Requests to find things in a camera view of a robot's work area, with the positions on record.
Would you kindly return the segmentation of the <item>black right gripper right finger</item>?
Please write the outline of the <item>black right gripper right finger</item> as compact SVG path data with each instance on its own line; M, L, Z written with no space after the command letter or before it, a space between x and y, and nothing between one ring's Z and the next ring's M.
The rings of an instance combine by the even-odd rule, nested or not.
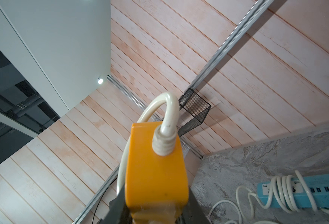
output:
M191 189L189 189L189 200L181 215L182 224L210 224Z

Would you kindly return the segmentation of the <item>orange power strip with cord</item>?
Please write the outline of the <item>orange power strip with cord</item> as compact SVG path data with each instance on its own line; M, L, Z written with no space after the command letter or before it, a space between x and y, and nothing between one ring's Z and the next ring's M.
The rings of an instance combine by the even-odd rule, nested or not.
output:
M117 192L134 224L174 224L189 201L189 185L177 131L179 100L158 95L131 126L122 154Z

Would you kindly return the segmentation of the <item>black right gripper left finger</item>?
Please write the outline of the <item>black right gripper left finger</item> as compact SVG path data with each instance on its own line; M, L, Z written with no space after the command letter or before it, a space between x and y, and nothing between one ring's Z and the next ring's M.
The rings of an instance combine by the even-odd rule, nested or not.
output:
M105 218L98 221L99 224L132 224L130 210L125 202L125 187L119 195L110 202L109 212Z

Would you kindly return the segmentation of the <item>black mesh basket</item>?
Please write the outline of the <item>black mesh basket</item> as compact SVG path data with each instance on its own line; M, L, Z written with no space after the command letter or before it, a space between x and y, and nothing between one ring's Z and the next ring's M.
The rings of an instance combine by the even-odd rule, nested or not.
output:
M185 123L178 131L179 137L200 126L207 117L211 105L189 88L179 99L180 110L185 109L191 115L191 120Z

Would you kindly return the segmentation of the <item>teal power strip with cord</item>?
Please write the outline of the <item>teal power strip with cord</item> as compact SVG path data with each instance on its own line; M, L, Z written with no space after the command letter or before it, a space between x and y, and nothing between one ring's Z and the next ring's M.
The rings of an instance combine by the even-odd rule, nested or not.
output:
M247 192L250 216L245 216L239 198L240 190ZM279 208L288 214L299 213L303 209L312 209L314 212L322 211L329 216L329 174L303 177L299 171L295 175L274 176L269 182L259 183L254 192L246 186L238 186L235 192L236 201L218 201L208 213L211 215L215 208L222 204L232 205L239 216L238 221L230 220L230 224L241 224L243 220L254 219L255 210L252 202L255 199L265 210Z

